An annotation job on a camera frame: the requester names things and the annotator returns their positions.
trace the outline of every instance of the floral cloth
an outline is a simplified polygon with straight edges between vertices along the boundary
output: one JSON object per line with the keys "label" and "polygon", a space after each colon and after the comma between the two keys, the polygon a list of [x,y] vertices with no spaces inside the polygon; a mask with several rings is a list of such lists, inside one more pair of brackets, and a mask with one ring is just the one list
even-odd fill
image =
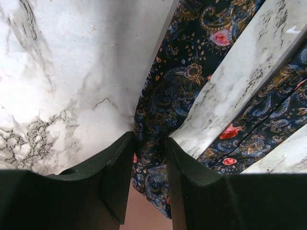
{"label": "floral cloth", "polygon": [[171,218],[165,138],[265,0],[181,0],[150,69],[135,113],[132,183]]}
{"label": "floral cloth", "polygon": [[307,39],[198,158],[221,174],[241,173],[307,124]]}

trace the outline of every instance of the dark blue floral fabric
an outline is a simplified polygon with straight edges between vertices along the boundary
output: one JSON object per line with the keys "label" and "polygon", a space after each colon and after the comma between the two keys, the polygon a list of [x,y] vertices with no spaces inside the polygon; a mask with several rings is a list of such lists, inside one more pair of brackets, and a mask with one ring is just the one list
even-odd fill
{"label": "dark blue floral fabric", "polygon": [[132,183],[171,218],[165,138],[265,0],[181,0],[150,69],[135,113]]}
{"label": "dark blue floral fabric", "polygon": [[198,158],[221,174],[241,173],[307,124],[307,39]]}

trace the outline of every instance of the red rose print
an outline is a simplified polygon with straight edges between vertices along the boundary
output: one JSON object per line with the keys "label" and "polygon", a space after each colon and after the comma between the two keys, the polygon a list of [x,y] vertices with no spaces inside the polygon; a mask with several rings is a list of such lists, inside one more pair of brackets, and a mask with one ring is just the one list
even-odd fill
{"label": "red rose print", "polygon": [[134,153],[134,156],[133,156],[133,163],[136,163],[136,161],[137,161],[137,158],[136,158],[136,155],[135,155],[135,153]]}
{"label": "red rose print", "polygon": [[217,31],[211,34],[210,39],[218,46],[228,46],[230,45],[230,42],[228,40],[228,33],[228,30]]}
{"label": "red rose print", "polygon": [[236,159],[233,159],[233,158],[225,158],[223,160],[224,165],[232,165],[232,164],[235,164],[236,162],[237,162]]}
{"label": "red rose print", "polygon": [[220,135],[221,140],[230,139],[238,135],[238,131],[242,130],[242,126],[233,127],[233,124],[230,124]]}

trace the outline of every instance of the white marble surface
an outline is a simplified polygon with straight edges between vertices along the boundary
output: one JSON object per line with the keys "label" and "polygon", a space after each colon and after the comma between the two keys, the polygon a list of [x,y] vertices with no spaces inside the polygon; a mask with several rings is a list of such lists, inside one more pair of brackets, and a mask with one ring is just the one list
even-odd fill
{"label": "white marble surface", "polygon": [[242,173],[307,173],[307,125]]}
{"label": "white marble surface", "polygon": [[288,59],[306,31],[306,7],[301,0],[265,1],[172,135],[189,155],[198,158]]}
{"label": "white marble surface", "polygon": [[172,3],[0,0],[0,168],[59,173],[133,130]]}

